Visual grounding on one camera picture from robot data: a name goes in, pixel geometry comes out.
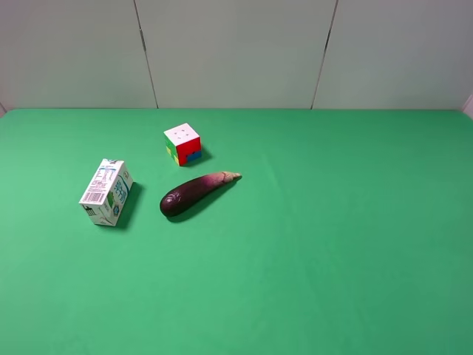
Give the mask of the white blue milk carton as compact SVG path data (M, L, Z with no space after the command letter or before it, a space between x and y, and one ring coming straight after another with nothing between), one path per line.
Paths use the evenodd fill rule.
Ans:
M124 160L103 159L79 205L95 225L116 226L133 183Z

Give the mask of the purple eggplant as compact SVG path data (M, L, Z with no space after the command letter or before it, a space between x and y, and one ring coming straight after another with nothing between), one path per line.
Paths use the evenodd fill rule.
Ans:
M169 192L160 201L160 211L165 217L175 217L210 193L242 178L237 172L215 172L189 180Z

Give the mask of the colourful puzzle cube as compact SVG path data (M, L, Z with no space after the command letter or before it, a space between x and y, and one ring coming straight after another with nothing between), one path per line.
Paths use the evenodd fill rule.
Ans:
M166 151L178 166L185 166L202 156L200 135L188 124L180 124L163 132Z

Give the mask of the green table cloth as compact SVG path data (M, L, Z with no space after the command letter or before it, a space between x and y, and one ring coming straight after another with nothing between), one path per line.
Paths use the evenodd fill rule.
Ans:
M188 123L178 166L163 132ZM79 205L103 159L116 226ZM165 217L173 188L242 178ZM472 120L456 111L15 109L3 354L470 354Z

